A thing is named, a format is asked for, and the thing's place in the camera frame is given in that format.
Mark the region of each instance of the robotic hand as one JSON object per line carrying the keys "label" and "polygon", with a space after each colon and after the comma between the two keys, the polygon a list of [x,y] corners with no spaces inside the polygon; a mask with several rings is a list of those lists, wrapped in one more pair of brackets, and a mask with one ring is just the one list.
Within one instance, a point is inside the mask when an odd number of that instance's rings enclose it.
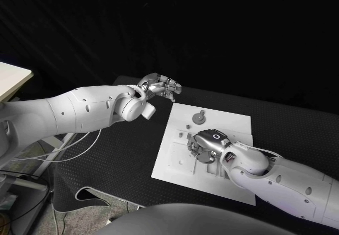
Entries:
{"label": "robotic hand", "polygon": [[49,99],[0,102],[0,168],[49,136],[92,132],[140,115],[150,119],[156,108],[147,100],[160,95],[174,102],[180,92],[180,84],[153,73],[137,85],[81,87]]}
{"label": "robotic hand", "polygon": [[339,229],[339,182],[333,178],[264,149],[231,143],[218,130],[192,136],[187,149],[203,164],[218,159],[234,184],[283,211]]}

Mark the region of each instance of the white cable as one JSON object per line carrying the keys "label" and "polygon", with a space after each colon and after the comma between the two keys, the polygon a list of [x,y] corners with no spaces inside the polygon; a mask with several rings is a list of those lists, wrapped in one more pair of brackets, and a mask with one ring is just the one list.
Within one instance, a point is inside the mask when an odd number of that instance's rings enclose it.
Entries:
{"label": "white cable", "polygon": [[52,210],[53,210],[53,219],[55,219],[55,229],[56,229],[56,235],[59,235],[59,228],[56,223],[56,216],[55,216],[55,207],[53,207],[53,201],[52,201]]}
{"label": "white cable", "polygon": [[280,157],[280,158],[284,158],[281,155],[278,155],[277,153],[271,152],[270,150],[265,150],[265,149],[261,149],[261,148],[255,148],[255,147],[252,147],[252,146],[244,144],[244,143],[239,142],[239,141],[237,141],[237,142],[238,142],[239,144],[242,144],[244,146],[247,146],[248,148],[254,148],[254,149],[257,149],[257,150],[260,150],[260,151],[264,151],[264,152],[271,153],[273,155],[275,155],[275,156]]}
{"label": "white cable", "polygon": [[89,134],[89,132],[88,132],[88,133],[82,136],[82,138],[81,138],[76,142],[73,142],[68,147],[61,148],[59,150],[56,150],[56,151],[53,151],[53,152],[50,152],[50,153],[46,153],[46,154],[39,155],[39,156],[36,156],[36,157],[29,157],[29,158],[24,158],[24,159],[40,158],[40,157],[45,157],[45,156],[50,155],[52,153],[58,153],[58,152],[63,151],[65,149],[68,149],[69,147],[72,147],[75,144],[78,144],[78,143],[84,140],[84,138],[88,136],[88,134]]}
{"label": "white cable", "polygon": [[97,142],[97,140],[98,140],[98,138],[99,138],[99,136],[101,136],[101,130],[99,130],[99,133],[98,133],[97,139],[94,140],[92,145],[91,145],[89,148],[88,148],[79,155],[76,155],[75,157],[68,158],[68,159],[65,159],[65,160],[59,160],[59,161],[50,161],[50,160],[40,159],[40,158],[33,158],[33,159],[40,160],[40,161],[45,161],[45,162],[50,162],[50,163],[59,163],[59,162],[69,161],[69,160],[75,159],[76,157],[79,157],[79,156],[91,149],[91,147],[94,146],[94,144],[95,144],[95,142]]}

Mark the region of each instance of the black curtain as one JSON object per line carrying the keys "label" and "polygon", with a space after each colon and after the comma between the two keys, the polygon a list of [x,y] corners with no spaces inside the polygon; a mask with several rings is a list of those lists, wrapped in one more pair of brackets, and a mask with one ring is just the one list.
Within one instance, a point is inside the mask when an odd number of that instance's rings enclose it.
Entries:
{"label": "black curtain", "polygon": [[339,113],[332,7],[1,1],[0,59],[35,71],[29,99],[157,72],[187,87]]}

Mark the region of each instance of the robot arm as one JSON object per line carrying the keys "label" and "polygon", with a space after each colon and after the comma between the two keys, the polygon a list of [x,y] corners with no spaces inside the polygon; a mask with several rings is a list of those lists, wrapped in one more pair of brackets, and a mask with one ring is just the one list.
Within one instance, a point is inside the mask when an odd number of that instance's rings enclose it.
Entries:
{"label": "robot arm", "polygon": [[200,131],[187,147],[202,163],[219,160],[239,188],[293,216],[339,229],[339,182],[332,177],[281,157],[267,157],[241,142],[231,143],[218,130]]}
{"label": "robot arm", "polygon": [[150,119],[156,108],[147,100],[157,94],[174,101],[180,91],[176,81],[153,73],[137,85],[81,87],[49,99],[0,102],[0,168],[49,136],[92,132],[140,115]]}

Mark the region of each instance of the black textured mat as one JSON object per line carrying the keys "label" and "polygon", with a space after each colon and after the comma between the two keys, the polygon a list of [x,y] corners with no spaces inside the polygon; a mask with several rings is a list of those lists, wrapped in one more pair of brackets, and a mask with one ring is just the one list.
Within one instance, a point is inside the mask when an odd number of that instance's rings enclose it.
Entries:
{"label": "black textured mat", "polygon": [[[121,76],[114,84],[136,84],[137,81]],[[284,158],[339,179],[337,115],[186,87],[176,96],[176,102],[251,116],[254,146],[277,152]],[[163,203],[202,204],[239,212],[297,234],[336,234],[336,229],[293,217],[258,197],[257,206],[251,206],[150,177],[172,102],[154,97],[150,103],[157,108],[150,120],[140,116],[137,120],[118,122],[102,129],[91,150],[79,158],[58,164],[55,209],[66,212],[85,206],[105,205],[98,199],[75,199],[76,192],[91,187],[143,206]],[[88,148],[97,134],[98,131],[91,133],[69,148],[62,159]]]}

